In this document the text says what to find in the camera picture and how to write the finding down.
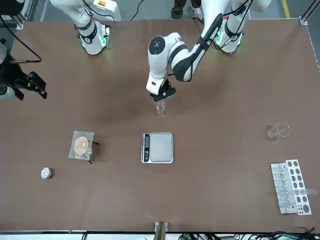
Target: brown table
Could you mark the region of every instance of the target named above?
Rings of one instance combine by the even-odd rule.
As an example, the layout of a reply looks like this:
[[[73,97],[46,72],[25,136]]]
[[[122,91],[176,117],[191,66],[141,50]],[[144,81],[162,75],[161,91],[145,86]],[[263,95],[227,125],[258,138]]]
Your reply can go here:
[[[249,20],[237,53],[207,52],[165,118],[145,90],[147,47],[178,31],[190,48],[192,20],[119,22],[98,56],[81,47],[72,23],[26,23],[19,36],[42,56],[23,65],[47,82],[47,100],[27,92],[1,101],[0,230],[296,232],[320,230],[312,215],[280,214],[271,163],[299,159],[308,188],[320,190],[320,78],[298,20]],[[32,55],[15,42],[13,56]],[[287,140],[268,126],[288,120]],[[68,158],[74,130],[95,132],[95,162]],[[171,132],[173,164],[142,164],[141,135]],[[54,178],[43,180],[43,167]]]

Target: robotic arm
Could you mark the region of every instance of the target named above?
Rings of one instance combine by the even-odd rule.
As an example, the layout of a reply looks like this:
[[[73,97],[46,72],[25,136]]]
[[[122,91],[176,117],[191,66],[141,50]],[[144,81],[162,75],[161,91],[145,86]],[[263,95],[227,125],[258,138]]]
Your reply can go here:
[[[85,12],[85,7],[93,9],[100,15],[95,16],[104,20],[121,20],[118,5],[112,0],[50,0],[52,5],[65,14],[74,22],[80,33],[82,46],[88,54],[97,55],[106,46],[109,36],[109,27],[94,20],[92,16]]]
[[[229,15],[229,19],[224,19],[215,44],[220,50],[227,54],[235,52],[240,45],[243,28],[246,23],[246,13],[248,9],[255,12],[263,12],[271,3],[271,0],[231,0],[231,10],[235,10]]]
[[[227,25],[225,20],[223,20],[223,13],[229,1],[230,0],[202,0],[204,28],[191,51],[187,49],[181,36],[177,32],[165,37],[155,36],[150,41],[148,47],[150,71],[146,89],[155,102],[166,99],[176,92],[176,89],[171,87],[167,79],[168,65],[171,66],[173,75],[178,81],[190,82],[192,80],[198,64],[209,49],[211,43],[215,40],[218,30],[223,28],[221,27],[223,23],[225,26]],[[256,8],[262,11],[267,8],[270,1],[271,0],[253,0]],[[244,3],[249,5],[249,2],[251,2],[251,0],[232,0],[231,5],[232,8],[234,8],[235,5],[241,6]],[[235,13],[237,16],[241,15],[244,10],[248,8],[246,4],[240,9],[241,12],[238,11]],[[235,26],[236,24],[234,22],[238,23],[238,27],[239,18],[231,19],[231,25]]]
[[[24,0],[0,0],[0,15],[18,15],[24,4]],[[20,89],[36,92],[46,99],[46,83],[34,71],[25,74],[17,61],[8,53],[4,43],[5,39],[0,39],[0,100],[15,97],[23,100],[24,94]]]

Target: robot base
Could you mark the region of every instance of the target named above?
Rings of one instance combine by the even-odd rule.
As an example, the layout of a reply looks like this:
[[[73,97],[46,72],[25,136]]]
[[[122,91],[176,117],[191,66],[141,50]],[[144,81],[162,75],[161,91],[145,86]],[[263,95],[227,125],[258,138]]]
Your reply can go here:
[[[230,40],[230,37],[227,35],[226,31],[225,31],[225,24],[227,23],[227,20],[224,19],[222,22],[222,26],[219,29],[217,36],[214,39],[215,44],[218,47],[222,47],[227,41]],[[224,53],[227,54],[232,54],[234,53],[238,46],[241,43],[241,39],[242,39],[243,33],[241,34],[241,36],[236,40],[236,41],[230,41],[228,44],[226,44],[224,47],[222,47],[220,50]]]
[[[92,39],[92,42],[86,43],[82,38],[80,38],[83,48],[90,55],[97,55],[101,53],[101,51],[107,47],[110,35],[109,27],[98,21],[95,21],[94,24],[97,26],[97,33]]]

